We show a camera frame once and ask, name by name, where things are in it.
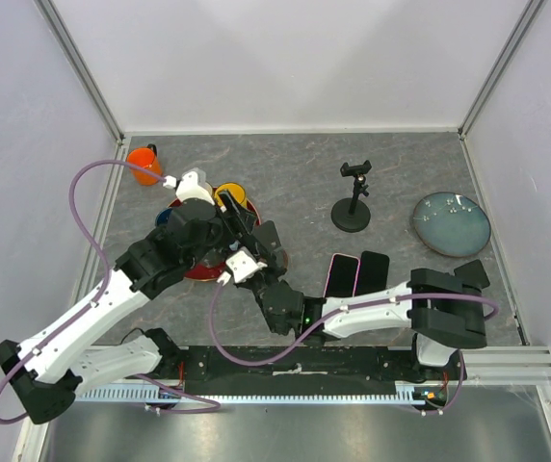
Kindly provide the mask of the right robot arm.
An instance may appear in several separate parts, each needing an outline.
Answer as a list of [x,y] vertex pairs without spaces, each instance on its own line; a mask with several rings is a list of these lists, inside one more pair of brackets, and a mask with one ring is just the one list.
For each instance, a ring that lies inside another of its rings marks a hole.
[[415,269],[409,281],[380,292],[317,298],[293,290],[279,270],[255,262],[246,250],[237,255],[251,268],[237,284],[253,292],[272,332],[294,333],[297,344],[323,345],[366,331],[406,328],[414,333],[408,366],[423,379],[446,368],[454,354],[486,347],[485,323],[499,311],[482,295],[487,281],[465,277],[467,271],[485,273],[480,261],[454,273]]

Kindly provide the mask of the pink case phone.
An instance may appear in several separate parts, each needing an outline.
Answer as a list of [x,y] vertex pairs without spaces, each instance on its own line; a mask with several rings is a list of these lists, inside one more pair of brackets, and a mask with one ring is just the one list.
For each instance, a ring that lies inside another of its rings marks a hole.
[[334,253],[328,268],[324,297],[350,297],[354,295],[360,260],[358,257]]

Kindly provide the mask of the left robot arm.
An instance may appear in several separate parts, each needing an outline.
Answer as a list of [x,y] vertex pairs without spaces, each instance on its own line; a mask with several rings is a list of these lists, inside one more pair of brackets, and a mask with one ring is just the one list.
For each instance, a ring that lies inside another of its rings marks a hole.
[[2,382],[11,386],[33,424],[63,414],[87,391],[141,374],[168,378],[185,354],[161,328],[132,342],[88,355],[114,324],[184,280],[206,258],[232,256],[232,246],[251,250],[258,217],[233,197],[223,205],[188,199],[145,238],[131,244],[83,299],[40,333],[20,343],[0,343]]

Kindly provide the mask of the black clamp phone stand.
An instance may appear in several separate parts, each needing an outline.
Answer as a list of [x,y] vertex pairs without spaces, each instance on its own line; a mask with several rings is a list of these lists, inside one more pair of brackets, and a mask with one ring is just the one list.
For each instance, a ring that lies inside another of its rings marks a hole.
[[352,196],[338,200],[330,212],[332,223],[341,231],[357,233],[364,230],[370,222],[371,211],[364,202],[359,200],[359,197],[369,195],[367,173],[371,168],[372,165],[369,160],[354,166],[344,163],[340,167],[342,177],[352,177],[354,179]]

